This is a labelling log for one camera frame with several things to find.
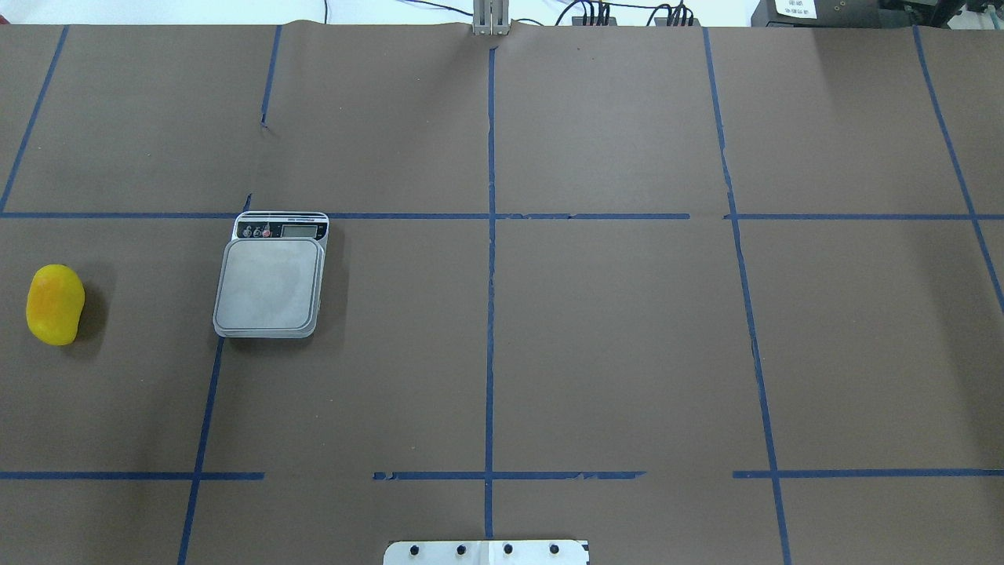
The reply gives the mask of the yellow mango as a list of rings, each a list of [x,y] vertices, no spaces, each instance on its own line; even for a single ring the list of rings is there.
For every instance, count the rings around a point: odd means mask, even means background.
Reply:
[[[65,346],[78,336],[85,287],[64,264],[48,264],[30,282],[25,315],[30,333],[44,344]]]

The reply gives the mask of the brown paper table mat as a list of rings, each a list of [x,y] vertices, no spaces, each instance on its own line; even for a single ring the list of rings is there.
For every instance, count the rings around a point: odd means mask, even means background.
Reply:
[[[989,30],[4,26],[2,562],[1000,564],[1001,92]],[[329,216],[310,337],[216,335],[249,210]]]

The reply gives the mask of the silver digital kitchen scale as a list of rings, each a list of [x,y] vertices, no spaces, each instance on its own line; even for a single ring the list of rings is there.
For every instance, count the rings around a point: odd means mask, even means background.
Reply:
[[[322,212],[238,214],[216,287],[216,335],[310,337],[317,326],[329,228]]]

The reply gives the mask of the white metal mounting plate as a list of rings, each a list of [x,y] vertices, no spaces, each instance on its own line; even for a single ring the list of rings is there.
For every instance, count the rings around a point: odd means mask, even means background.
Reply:
[[[384,564],[589,564],[588,543],[557,540],[401,541],[388,545]]]

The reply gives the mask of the aluminium frame post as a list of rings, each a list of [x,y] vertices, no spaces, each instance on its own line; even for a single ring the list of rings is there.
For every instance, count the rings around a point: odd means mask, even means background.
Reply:
[[[508,0],[474,0],[472,32],[474,36],[509,35],[511,17]]]

